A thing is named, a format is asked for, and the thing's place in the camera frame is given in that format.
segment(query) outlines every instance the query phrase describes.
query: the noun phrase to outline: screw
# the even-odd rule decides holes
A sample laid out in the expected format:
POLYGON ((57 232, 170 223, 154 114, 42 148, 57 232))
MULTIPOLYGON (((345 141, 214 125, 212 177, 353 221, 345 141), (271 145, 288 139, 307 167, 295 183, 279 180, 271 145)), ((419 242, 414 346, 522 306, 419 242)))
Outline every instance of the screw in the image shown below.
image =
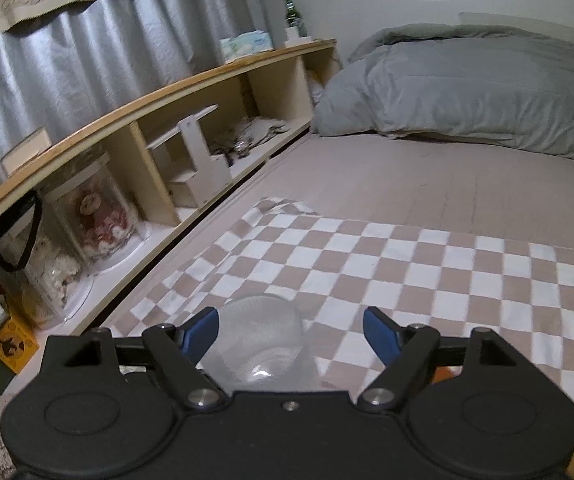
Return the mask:
POLYGON ((388 404, 394 400, 394 394, 385 388, 371 388, 363 392, 363 400, 373 406, 388 404))
POLYGON ((288 400, 287 402, 283 402, 283 410, 287 410, 288 412, 295 412, 299 407, 299 403, 297 403, 295 400, 288 400))
POLYGON ((218 403, 219 400, 221 400, 221 396, 219 396, 218 392, 210 390, 209 388, 194 390, 187 395, 187 401, 199 408, 209 408, 218 403))

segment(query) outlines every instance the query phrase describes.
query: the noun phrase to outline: folded gray duvet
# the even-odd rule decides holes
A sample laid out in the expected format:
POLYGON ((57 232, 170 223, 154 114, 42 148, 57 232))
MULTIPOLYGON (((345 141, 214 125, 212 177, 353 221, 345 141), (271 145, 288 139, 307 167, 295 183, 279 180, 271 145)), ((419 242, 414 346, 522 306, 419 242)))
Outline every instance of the folded gray duvet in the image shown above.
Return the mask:
POLYGON ((574 158, 574 44, 510 27, 380 31, 316 107, 322 136, 432 132, 574 158))

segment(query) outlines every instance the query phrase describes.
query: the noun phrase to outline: green bottle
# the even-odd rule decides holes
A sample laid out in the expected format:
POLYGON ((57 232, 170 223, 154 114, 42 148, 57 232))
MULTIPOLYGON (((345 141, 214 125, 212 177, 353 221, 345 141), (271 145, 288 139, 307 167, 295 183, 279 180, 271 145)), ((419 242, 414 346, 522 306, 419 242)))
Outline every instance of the green bottle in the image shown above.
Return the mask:
POLYGON ((308 36, 307 28, 305 28, 305 21, 302 19, 302 15, 296 9, 293 4, 293 0, 285 0, 285 7, 287 9, 287 14, 285 19, 287 20, 288 27, 297 27, 298 35, 301 38, 308 36))

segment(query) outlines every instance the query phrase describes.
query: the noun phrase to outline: checkered cloth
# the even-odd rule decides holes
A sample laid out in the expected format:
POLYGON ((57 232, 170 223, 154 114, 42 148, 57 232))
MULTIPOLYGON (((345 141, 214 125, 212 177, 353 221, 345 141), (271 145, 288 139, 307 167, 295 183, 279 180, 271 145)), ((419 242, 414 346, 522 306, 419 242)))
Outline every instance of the checkered cloth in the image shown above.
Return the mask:
POLYGON ((573 250, 325 218, 277 198, 260 201, 111 329, 140 335, 263 292, 298 304, 323 384, 353 396, 382 370, 362 333, 363 311, 375 305, 443 335, 488 326, 574 400, 573 250))

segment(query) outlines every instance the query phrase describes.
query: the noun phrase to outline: curtain fold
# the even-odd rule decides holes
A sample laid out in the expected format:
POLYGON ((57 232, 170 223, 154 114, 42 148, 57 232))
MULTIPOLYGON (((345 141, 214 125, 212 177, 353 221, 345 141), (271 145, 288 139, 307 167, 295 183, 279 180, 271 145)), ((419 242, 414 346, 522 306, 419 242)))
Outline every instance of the curtain fold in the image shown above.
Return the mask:
POLYGON ((40 126, 58 142, 216 67, 220 39, 257 29, 261 0, 96 0, 20 23, 0 34, 0 159, 40 126))

